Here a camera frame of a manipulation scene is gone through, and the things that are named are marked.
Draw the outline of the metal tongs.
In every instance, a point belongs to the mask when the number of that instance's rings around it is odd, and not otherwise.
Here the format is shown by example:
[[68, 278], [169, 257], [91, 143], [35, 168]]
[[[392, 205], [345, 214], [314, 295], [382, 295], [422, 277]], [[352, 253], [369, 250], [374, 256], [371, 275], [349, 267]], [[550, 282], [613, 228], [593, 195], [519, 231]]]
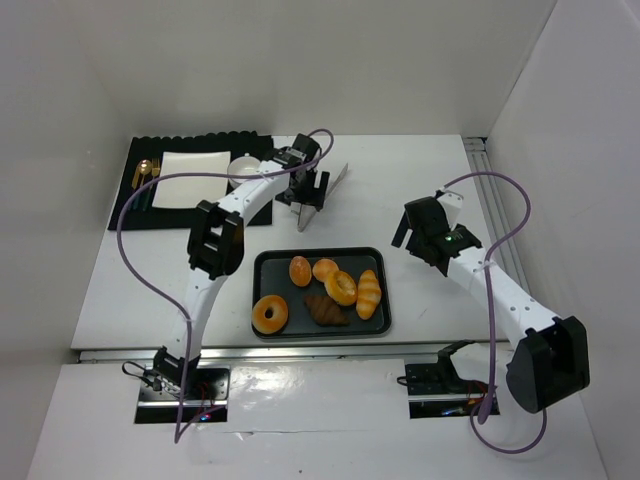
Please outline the metal tongs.
[[[345, 179], [347, 173], [349, 171], [349, 164], [346, 163], [341, 169], [338, 176], [331, 180], [327, 186], [324, 200], [327, 201], [334, 190], [338, 187], [338, 185]], [[307, 206], [300, 204], [298, 207], [292, 208], [292, 212], [295, 213], [298, 217], [297, 220], [297, 231], [303, 232], [306, 227], [311, 223], [311, 220], [318, 213], [318, 210], [313, 206]]]

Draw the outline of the orange hollow bun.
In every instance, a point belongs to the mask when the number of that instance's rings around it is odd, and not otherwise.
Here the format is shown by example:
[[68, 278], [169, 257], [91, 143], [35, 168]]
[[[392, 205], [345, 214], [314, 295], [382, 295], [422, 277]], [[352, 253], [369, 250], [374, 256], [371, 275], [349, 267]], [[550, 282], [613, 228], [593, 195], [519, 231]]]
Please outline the orange hollow bun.
[[327, 295], [340, 306], [351, 306], [357, 301], [357, 285], [344, 271], [329, 273], [324, 285]]

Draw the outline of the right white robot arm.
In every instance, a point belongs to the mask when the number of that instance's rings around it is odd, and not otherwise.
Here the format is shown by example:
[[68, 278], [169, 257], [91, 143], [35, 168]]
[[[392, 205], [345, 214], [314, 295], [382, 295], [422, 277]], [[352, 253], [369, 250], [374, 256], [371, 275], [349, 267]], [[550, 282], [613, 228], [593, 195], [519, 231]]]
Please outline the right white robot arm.
[[441, 377], [501, 386], [531, 414], [587, 388], [585, 326], [574, 316], [560, 318], [488, 260], [480, 240], [456, 223], [461, 207], [461, 196], [451, 191], [407, 203], [392, 244], [437, 268], [493, 311], [495, 326], [512, 349], [490, 354], [478, 343], [456, 342], [438, 354]]

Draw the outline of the striped yellow bread roll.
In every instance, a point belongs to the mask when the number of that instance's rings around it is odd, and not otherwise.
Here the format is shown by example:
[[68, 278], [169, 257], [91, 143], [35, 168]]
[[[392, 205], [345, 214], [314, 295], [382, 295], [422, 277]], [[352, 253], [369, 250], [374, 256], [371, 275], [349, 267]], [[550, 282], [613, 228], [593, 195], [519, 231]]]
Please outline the striped yellow bread roll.
[[356, 312], [360, 319], [369, 320], [382, 298], [379, 280], [373, 270], [364, 271], [357, 285]]

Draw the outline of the white cup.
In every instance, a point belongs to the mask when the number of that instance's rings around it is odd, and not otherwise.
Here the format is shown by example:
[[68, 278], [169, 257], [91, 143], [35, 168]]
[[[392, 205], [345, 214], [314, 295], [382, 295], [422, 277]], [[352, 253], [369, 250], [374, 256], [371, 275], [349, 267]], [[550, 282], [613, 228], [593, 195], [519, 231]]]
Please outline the white cup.
[[248, 180], [250, 176], [255, 175], [260, 167], [260, 163], [260, 160], [249, 155], [232, 160], [227, 168], [227, 174], [230, 175], [230, 187], [236, 189]]

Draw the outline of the round orange bun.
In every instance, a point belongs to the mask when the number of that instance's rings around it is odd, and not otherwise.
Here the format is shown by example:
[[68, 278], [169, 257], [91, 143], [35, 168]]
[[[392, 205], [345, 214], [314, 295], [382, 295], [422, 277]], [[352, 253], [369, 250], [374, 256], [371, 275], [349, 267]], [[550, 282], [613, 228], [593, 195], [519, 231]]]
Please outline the round orange bun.
[[325, 283], [329, 275], [339, 270], [337, 263], [329, 258], [321, 258], [312, 267], [312, 275], [316, 280]]

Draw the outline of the round sugared bun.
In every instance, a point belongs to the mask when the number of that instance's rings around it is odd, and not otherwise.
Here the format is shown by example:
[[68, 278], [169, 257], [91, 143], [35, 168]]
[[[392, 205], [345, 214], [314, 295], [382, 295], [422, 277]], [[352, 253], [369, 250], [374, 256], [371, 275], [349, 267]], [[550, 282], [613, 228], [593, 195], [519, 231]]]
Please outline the round sugared bun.
[[309, 261], [303, 256], [295, 256], [289, 264], [289, 277], [294, 285], [306, 287], [312, 279], [312, 269]]

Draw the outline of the black baking tray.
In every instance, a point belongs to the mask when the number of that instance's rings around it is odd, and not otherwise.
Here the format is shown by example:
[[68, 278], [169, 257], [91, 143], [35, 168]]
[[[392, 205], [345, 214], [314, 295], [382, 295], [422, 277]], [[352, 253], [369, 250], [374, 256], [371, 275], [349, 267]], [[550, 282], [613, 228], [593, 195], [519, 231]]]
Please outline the black baking tray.
[[[351, 305], [341, 309], [347, 319], [345, 325], [319, 325], [312, 318], [305, 298], [325, 297], [327, 292], [324, 285], [316, 279], [305, 287], [294, 285], [289, 276], [289, 265], [296, 256], [306, 258], [310, 264], [323, 258], [333, 260], [354, 280], [358, 280], [367, 270], [373, 271], [381, 287], [381, 302], [372, 317], [368, 320], [361, 319], [356, 307]], [[386, 333], [392, 324], [384, 260], [382, 254], [373, 247], [263, 251], [254, 261], [253, 301], [258, 302], [267, 295], [283, 298], [288, 307], [287, 323], [279, 331], [272, 333], [272, 338], [315, 341], [330, 337], [376, 337]]]

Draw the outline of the chocolate croissant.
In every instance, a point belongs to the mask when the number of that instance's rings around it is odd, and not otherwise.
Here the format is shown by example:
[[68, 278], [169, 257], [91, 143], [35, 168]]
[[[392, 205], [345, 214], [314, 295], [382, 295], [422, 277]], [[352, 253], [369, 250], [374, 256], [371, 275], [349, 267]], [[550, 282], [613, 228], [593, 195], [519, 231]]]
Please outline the chocolate croissant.
[[306, 295], [304, 304], [311, 318], [320, 326], [342, 327], [350, 324], [349, 318], [329, 296]]

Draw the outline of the white square plate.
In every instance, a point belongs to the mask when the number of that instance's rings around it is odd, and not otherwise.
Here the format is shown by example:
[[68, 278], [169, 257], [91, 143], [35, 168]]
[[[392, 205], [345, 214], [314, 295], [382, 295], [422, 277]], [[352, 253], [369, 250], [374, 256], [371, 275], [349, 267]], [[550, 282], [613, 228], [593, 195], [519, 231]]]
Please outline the white square plate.
[[[165, 152], [160, 176], [176, 173], [225, 174], [231, 160], [228, 151], [212, 153]], [[218, 177], [180, 177], [159, 182], [152, 202], [158, 209], [192, 209], [202, 200], [214, 202], [226, 195], [228, 180]]]

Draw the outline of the gold fork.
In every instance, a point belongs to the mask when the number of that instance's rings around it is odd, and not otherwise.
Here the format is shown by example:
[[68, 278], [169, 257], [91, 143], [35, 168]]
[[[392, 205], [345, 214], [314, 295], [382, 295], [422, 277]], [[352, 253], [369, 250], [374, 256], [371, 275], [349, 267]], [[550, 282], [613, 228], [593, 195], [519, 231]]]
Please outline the gold fork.
[[[151, 170], [149, 177], [145, 180], [145, 185], [148, 185], [152, 180], [157, 178], [161, 172], [161, 161], [159, 158], [153, 158], [151, 160]], [[145, 193], [142, 195], [142, 211], [146, 212], [149, 208], [151, 194], [153, 193], [153, 186], [148, 187]]]

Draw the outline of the gold spoon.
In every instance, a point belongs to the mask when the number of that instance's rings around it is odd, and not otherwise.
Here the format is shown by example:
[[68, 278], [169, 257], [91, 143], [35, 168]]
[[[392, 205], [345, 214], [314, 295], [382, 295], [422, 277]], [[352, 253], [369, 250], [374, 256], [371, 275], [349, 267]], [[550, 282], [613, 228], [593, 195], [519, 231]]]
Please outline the gold spoon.
[[134, 173], [132, 180], [133, 193], [136, 193], [141, 186], [144, 185], [145, 179], [151, 174], [153, 163], [149, 159], [145, 159], [139, 162]]

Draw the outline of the black placemat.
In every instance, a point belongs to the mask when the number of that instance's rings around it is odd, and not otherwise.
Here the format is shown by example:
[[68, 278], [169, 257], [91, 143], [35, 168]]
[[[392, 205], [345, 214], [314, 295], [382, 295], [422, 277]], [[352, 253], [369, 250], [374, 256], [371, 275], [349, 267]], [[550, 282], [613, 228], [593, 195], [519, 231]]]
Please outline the black placemat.
[[[108, 229], [114, 231], [120, 210], [134, 192], [133, 180], [138, 164], [143, 160], [160, 159], [166, 152], [211, 153], [228, 152], [233, 160], [245, 155], [261, 159], [274, 148], [273, 138], [255, 131], [231, 131], [208, 133], [195, 137], [135, 137], [129, 152]], [[146, 191], [130, 208], [124, 218], [123, 229], [158, 230], [188, 229], [195, 210], [161, 209], [152, 205], [154, 191]]]

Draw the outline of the aluminium rail right side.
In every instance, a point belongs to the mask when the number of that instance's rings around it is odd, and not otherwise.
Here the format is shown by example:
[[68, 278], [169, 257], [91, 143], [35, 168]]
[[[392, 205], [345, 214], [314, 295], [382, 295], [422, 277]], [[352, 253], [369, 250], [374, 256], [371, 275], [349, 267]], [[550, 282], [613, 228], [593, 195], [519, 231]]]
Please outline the aluminium rail right side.
[[[463, 137], [464, 149], [472, 171], [492, 171], [486, 150], [486, 139], [482, 137]], [[488, 225], [490, 243], [493, 244], [512, 229], [506, 215], [506, 210], [499, 188], [511, 185], [494, 176], [479, 176], [474, 178], [479, 194], [481, 207]], [[526, 292], [529, 284], [520, 261], [518, 250], [513, 238], [502, 243], [492, 254], [492, 259]]]

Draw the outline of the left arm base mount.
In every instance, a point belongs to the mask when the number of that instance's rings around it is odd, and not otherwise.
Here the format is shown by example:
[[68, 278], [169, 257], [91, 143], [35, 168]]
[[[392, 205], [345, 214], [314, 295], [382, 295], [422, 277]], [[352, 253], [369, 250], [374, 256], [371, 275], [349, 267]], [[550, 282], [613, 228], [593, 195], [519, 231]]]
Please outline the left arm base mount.
[[[180, 389], [144, 364], [125, 361], [122, 372], [140, 381], [135, 424], [170, 424], [177, 419]], [[182, 422], [227, 421], [231, 370], [227, 367], [195, 371], [195, 380], [185, 394]]]

